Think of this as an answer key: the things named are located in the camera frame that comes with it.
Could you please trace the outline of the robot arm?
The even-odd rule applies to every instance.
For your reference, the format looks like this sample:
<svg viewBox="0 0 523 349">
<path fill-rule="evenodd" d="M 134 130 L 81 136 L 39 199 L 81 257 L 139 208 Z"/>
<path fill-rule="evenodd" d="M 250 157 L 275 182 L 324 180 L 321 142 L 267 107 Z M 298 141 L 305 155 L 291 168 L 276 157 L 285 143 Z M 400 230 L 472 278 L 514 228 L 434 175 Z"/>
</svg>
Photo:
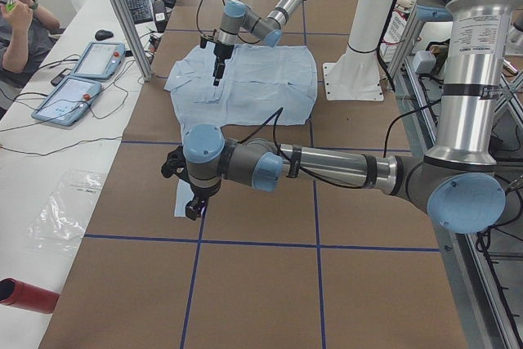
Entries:
<svg viewBox="0 0 523 349">
<path fill-rule="evenodd" d="M 340 55 L 358 0 L 310 0 L 301 7 L 287 44 L 309 47 L 319 63 Z M 407 105 L 392 92 L 383 101 L 329 101 L 320 92 L 310 119 L 279 127 L 282 142 L 346 153 L 410 154 L 399 112 Z M 308 179 L 283 179 L 272 193 L 225 181 L 205 217 L 185 220 L 192 237 L 238 243 L 308 247 L 434 248 L 429 218 L 408 202 L 378 190 L 347 190 Z"/>
<path fill-rule="evenodd" d="M 246 30 L 269 47 L 275 47 L 282 36 L 282 28 L 292 14 L 306 0 L 279 0 L 267 16 L 259 16 L 249 5 L 239 0 L 226 0 L 221 25 L 209 40 L 214 43 L 215 64 L 213 84 L 217 86 L 235 49 L 241 29 Z"/>
</svg>

